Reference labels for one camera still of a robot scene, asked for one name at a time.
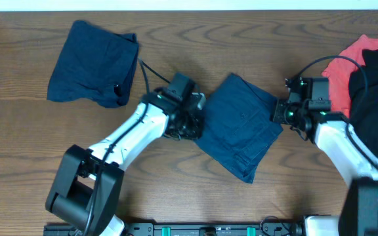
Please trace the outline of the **navy blue shorts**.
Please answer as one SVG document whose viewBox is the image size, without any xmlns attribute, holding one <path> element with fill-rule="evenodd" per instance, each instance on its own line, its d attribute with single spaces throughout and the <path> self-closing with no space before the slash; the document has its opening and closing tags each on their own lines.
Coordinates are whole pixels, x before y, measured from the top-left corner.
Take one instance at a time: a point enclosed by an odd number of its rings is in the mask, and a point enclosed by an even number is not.
<svg viewBox="0 0 378 236">
<path fill-rule="evenodd" d="M 277 98 L 231 73 L 210 95 L 204 128 L 195 143 L 241 181 L 256 169 L 283 128 L 271 121 Z"/>
</svg>

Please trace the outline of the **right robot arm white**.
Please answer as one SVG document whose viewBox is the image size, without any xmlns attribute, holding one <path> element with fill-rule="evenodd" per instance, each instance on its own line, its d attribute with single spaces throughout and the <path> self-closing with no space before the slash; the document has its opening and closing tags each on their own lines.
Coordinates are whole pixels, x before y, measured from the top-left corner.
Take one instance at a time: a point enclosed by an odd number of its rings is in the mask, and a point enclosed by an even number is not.
<svg viewBox="0 0 378 236">
<path fill-rule="evenodd" d="M 378 235 L 378 158 L 341 112 L 310 109 L 309 100 L 280 99 L 272 120 L 289 125 L 322 150 L 348 186 L 339 216 L 305 216 L 293 235 Z"/>
</svg>

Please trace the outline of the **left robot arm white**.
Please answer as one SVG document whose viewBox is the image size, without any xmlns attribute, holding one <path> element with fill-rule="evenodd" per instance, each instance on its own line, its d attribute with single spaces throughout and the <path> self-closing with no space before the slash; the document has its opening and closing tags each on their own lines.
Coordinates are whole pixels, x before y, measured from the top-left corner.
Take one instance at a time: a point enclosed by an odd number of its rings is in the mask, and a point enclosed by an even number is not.
<svg viewBox="0 0 378 236">
<path fill-rule="evenodd" d="M 108 137 L 84 149 L 72 145 L 57 170 L 45 208 L 83 235 L 121 235 L 116 216 L 127 168 L 154 140 L 169 136 L 196 140 L 202 131 L 204 94 L 181 102 L 165 93 L 142 97 L 135 112 Z"/>
</svg>

